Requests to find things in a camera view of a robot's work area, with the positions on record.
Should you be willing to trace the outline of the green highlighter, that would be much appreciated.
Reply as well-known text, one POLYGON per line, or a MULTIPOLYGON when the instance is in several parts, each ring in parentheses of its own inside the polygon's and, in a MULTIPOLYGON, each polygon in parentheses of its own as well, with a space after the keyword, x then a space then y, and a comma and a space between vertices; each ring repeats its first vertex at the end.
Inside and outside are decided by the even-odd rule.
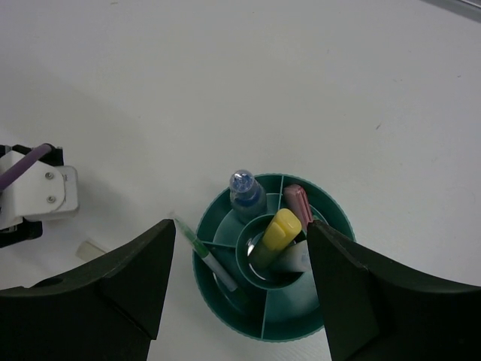
POLYGON ((307 241, 288 246, 272 263, 271 269, 280 273, 310 271, 311 263, 307 241))

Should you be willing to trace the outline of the clear blue-capped glue bottle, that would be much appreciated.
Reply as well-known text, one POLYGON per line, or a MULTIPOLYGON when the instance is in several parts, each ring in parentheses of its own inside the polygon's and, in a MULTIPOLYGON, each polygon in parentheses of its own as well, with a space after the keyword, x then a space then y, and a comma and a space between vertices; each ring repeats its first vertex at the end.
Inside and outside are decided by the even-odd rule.
POLYGON ((231 207, 239 220, 248 224, 267 211, 267 194, 254 175, 245 170, 237 170, 229 180, 231 207))

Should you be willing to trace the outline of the green thin pen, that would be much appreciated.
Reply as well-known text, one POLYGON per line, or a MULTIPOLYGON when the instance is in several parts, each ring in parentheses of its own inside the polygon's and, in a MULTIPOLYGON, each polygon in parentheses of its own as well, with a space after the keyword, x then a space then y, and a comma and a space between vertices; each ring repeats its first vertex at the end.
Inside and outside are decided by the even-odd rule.
POLYGON ((175 213, 171 214, 176 226, 179 228, 182 235, 192 246, 192 249, 201 258, 204 264, 213 272, 216 278, 221 281, 230 293, 240 289, 234 278, 226 271, 226 269, 218 262, 215 256, 202 243, 196 233, 175 213))

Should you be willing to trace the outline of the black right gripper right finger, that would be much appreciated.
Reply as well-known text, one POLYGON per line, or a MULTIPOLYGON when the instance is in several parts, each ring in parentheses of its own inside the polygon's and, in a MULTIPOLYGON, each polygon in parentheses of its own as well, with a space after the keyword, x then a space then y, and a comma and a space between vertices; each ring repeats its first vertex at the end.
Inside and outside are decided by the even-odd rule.
POLYGON ((417 271, 315 221, 311 268, 333 360, 478 360, 480 288, 417 271))

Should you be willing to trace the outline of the yellow highlighter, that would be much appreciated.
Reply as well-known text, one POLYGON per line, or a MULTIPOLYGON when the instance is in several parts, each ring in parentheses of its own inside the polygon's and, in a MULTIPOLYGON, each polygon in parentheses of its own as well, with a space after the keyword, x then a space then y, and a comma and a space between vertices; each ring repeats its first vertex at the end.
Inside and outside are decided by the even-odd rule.
POLYGON ((301 231, 302 223, 295 214, 281 208, 249 254, 252 266, 258 270, 269 267, 301 231))

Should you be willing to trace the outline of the teal round organizer container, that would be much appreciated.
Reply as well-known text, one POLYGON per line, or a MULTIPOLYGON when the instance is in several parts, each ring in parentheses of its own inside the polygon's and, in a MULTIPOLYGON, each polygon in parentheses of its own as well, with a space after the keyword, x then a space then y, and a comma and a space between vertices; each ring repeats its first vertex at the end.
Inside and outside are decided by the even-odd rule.
POLYGON ((260 174, 257 181, 267 192, 267 211, 249 223, 239 221, 223 190, 207 207, 197 235, 243 291, 236 295, 216 278, 201 258, 192 256, 199 291, 210 310, 227 326, 247 337, 268 342, 294 341, 324 326, 322 308, 311 271, 255 272, 248 254, 261 239, 273 216, 287 206, 285 187, 304 188, 315 219, 354 239, 348 217, 322 188, 290 174, 260 174))

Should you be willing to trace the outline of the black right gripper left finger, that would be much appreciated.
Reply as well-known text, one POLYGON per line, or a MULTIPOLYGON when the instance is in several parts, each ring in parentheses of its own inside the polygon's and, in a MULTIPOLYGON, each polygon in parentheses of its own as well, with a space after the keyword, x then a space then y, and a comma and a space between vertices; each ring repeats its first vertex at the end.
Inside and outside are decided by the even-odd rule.
POLYGON ((145 360, 174 253, 173 220, 36 285, 1 291, 3 360, 145 360))

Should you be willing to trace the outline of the pink highlighter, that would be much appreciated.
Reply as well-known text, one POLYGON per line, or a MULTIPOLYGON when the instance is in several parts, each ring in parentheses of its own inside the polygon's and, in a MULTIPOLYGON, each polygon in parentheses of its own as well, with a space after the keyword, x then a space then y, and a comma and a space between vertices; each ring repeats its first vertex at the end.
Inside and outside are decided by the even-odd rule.
POLYGON ((304 188, 298 184, 289 185, 283 189, 283 196, 288 208, 300 220, 302 229, 307 231, 313 222, 313 213, 304 188))

